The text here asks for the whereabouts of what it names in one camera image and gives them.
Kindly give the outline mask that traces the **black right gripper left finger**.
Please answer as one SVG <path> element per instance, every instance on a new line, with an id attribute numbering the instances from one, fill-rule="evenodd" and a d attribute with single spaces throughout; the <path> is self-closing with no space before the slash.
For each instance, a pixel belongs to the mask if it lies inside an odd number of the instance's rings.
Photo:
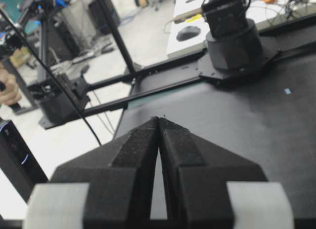
<path id="1" fill-rule="evenodd" d="M 58 166 L 29 200 L 27 229 L 127 229 L 150 217 L 158 118 Z"/>

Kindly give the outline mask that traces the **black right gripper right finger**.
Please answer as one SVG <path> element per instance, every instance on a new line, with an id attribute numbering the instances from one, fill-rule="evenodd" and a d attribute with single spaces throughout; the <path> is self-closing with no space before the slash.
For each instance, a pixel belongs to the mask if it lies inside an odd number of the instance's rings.
<path id="1" fill-rule="evenodd" d="M 169 211 L 189 229 L 292 229 L 294 215 L 278 182 L 261 166 L 159 119 Z"/>

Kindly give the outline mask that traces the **second black robot base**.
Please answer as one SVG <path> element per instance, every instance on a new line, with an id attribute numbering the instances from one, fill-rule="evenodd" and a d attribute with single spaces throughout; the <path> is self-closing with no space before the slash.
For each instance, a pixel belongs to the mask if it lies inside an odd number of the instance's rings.
<path id="1" fill-rule="evenodd" d="M 56 78 L 82 112 L 90 100 L 87 96 L 89 84 L 83 75 L 69 78 L 66 74 L 60 74 Z M 43 117 L 39 121 L 41 127 L 47 130 L 78 118 L 66 94 L 52 79 L 47 79 L 38 85 L 40 90 L 36 102 L 43 113 Z"/>

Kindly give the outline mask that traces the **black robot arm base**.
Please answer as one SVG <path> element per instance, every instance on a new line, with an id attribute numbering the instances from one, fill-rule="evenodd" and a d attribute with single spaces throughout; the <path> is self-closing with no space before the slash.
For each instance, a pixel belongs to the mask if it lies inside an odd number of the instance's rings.
<path id="1" fill-rule="evenodd" d="M 257 76 L 281 51 L 274 37 L 259 35 L 246 17 L 251 0 L 204 0 L 201 9 L 210 31 L 207 54 L 198 60 L 202 78 L 217 85 Z"/>

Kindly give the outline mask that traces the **person's hand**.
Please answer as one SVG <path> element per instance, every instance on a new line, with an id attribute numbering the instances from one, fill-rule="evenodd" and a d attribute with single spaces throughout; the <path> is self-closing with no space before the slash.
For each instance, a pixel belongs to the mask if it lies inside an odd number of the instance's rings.
<path id="1" fill-rule="evenodd" d="M 18 103 L 22 96 L 19 92 L 19 86 L 14 75 L 6 69 L 0 69 L 0 81 L 5 85 L 4 91 L 0 92 L 0 103 L 10 106 Z"/>

